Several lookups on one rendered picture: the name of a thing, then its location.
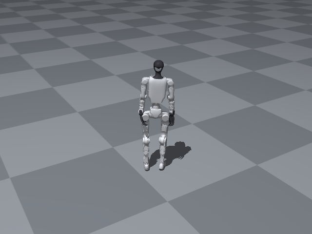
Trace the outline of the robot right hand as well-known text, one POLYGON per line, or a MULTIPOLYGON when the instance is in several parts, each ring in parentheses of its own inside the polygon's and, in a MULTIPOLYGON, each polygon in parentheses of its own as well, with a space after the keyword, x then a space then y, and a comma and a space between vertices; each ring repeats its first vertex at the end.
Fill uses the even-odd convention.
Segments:
POLYGON ((173 126, 174 125, 174 119, 175 119, 174 118, 174 114, 175 114, 175 111, 173 110, 173 114, 169 115, 169 126, 173 126))

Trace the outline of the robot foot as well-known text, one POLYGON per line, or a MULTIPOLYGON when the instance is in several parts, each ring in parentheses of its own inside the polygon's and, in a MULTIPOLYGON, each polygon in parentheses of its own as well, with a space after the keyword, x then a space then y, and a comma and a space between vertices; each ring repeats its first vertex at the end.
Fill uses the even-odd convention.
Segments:
POLYGON ((166 165, 166 161, 164 161, 164 163, 160 163, 160 164, 159 164, 159 168, 160 168, 160 169, 163 169, 165 165, 166 165))
POLYGON ((149 163, 150 163, 149 157, 148 157, 148 164, 147 164, 147 162, 146 162, 146 164, 145 164, 145 157, 144 157, 144 159, 143 159, 143 163, 144 163, 144 169, 145 169, 145 170, 148 170, 148 169, 149 169, 149 163))

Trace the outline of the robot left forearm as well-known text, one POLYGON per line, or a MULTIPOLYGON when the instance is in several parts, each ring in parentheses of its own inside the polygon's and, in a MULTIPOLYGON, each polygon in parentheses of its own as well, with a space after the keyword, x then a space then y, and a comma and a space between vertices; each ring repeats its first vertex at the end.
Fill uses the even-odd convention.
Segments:
MULTIPOLYGON (((141 95, 140 95, 140 97, 141 97, 141 95)), ((142 110, 142 113, 144 112, 144 106, 145 106, 145 99, 140 98, 139 99, 139 110, 142 110)))

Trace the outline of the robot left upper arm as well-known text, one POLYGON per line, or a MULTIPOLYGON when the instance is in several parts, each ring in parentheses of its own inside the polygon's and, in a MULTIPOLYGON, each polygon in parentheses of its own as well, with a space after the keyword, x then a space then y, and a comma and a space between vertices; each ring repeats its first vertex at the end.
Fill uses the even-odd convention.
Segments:
POLYGON ((149 77, 143 77, 141 80, 141 99, 146 99, 147 94, 146 94, 146 89, 147 89, 147 84, 149 81, 149 77))

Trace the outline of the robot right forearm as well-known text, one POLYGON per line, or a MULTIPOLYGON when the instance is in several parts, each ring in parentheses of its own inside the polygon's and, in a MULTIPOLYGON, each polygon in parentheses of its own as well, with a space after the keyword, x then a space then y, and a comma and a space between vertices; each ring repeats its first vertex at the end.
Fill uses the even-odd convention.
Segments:
POLYGON ((170 110, 169 112, 170 112, 170 114, 173 114, 173 110, 175 110, 174 103, 175 103, 175 99, 169 100, 169 110, 170 110))

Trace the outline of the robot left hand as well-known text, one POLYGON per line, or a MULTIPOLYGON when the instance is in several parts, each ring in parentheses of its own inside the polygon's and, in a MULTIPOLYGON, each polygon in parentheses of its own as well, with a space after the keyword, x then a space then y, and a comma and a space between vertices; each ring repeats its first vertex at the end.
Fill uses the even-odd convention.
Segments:
POLYGON ((141 119, 142 124, 147 126, 147 124, 145 124, 146 121, 144 121, 142 118, 142 115, 143 115, 142 110, 139 110, 139 115, 140 115, 140 119, 141 119))

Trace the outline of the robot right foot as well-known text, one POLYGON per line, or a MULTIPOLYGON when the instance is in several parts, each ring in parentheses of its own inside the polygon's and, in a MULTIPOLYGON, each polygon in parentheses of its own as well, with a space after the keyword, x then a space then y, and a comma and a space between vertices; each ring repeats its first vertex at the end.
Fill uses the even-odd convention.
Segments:
POLYGON ((166 165, 166 161, 164 161, 164 163, 160 163, 160 164, 159 164, 159 168, 160 168, 160 169, 163 169, 165 165, 166 165))

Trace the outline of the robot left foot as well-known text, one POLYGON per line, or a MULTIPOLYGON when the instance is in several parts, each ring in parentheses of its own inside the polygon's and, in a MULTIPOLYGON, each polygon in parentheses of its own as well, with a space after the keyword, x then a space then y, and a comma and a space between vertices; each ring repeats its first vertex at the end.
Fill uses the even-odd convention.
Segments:
POLYGON ((143 159, 143 163, 144 163, 144 169, 145 169, 145 170, 148 170, 148 169, 149 169, 149 163, 150 163, 149 157, 148 157, 148 164, 147 164, 147 162, 146 162, 146 164, 145 164, 145 157, 144 157, 144 159, 143 159))

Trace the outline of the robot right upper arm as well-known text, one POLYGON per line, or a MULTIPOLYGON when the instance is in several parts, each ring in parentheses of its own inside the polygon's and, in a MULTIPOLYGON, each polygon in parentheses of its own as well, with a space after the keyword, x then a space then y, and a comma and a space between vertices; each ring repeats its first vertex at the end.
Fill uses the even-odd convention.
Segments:
POLYGON ((171 78, 166 78, 166 79, 167 79, 168 91, 169 91, 169 94, 167 95, 167 99, 173 100, 174 99, 174 82, 171 78))

